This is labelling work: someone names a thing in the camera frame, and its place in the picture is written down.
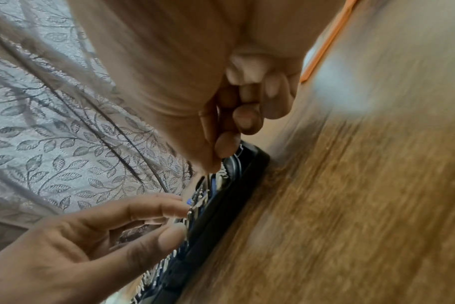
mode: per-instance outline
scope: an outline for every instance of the leaf-patterned curtain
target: leaf-patterned curtain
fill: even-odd
[[[180,193],[190,178],[124,106],[61,0],[0,0],[0,172],[0,218],[24,224],[163,191],[159,180]]]

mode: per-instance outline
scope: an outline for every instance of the black object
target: black object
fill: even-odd
[[[234,156],[223,160],[228,176],[226,185],[218,191],[206,191],[214,194],[201,207],[198,217],[188,224],[187,241],[161,271],[156,288],[144,292],[140,302],[174,304],[177,301],[190,277],[201,267],[244,207],[268,163],[269,156],[265,152],[245,142]],[[199,194],[203,185],[208,189],[212,187],[214,181],[205,178],[197,184],[194,196]]]

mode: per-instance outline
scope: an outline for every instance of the brown wood grain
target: brown wood grain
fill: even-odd
[[[363,0],[179,303],[455,303],[455,0]]]

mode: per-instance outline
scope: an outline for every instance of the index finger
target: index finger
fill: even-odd
[[[185,218],[188,211],[189,205],[184,203],[180,196],[156,193],[84,209],[68,215],[66,220],[80,222],[93,230],[107,231],[139,220],[159,217]]]

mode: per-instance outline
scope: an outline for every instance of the orange pencil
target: orange pencil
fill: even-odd
[[[329,48],[329,46],[331,45],[333,40],[336,38],[336,35],[344,27],[344,25],[346,24],[346,22],[349,19],[349,16],[351,15],[351,12],[353,11],[353,7],[354,7],[354,4],[356,4],[356,1],[357,0],[346,0],[346,3],[344,4],[344,7],[342,8],[341,12],[336,16],[336,19],[332,23],[326,40],[322,43],[321,47],[316,51],[313,58],[307,64],[307,68],[302,73],[301,79],[300,79],[301,83],[308,80],[308,78],[311,76],[314,69],[318,65],[319,61],[323,57],[324,53]]]

